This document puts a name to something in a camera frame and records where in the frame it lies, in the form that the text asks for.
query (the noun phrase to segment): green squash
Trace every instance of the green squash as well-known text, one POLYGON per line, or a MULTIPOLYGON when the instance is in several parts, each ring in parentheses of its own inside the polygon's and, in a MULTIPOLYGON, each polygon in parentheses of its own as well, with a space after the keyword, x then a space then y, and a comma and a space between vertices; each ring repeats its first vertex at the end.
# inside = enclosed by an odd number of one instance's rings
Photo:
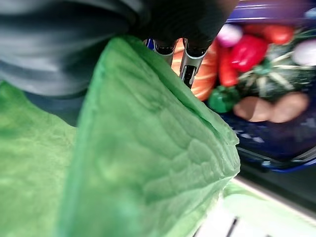
POLYGON ((240 74, 237 89, 242 97, 259 96, 275 102, 291 91, 311 85, 316 67, 299 66, 291 59, 295 44, 271 44, 266 58, 251 71, 240 74))

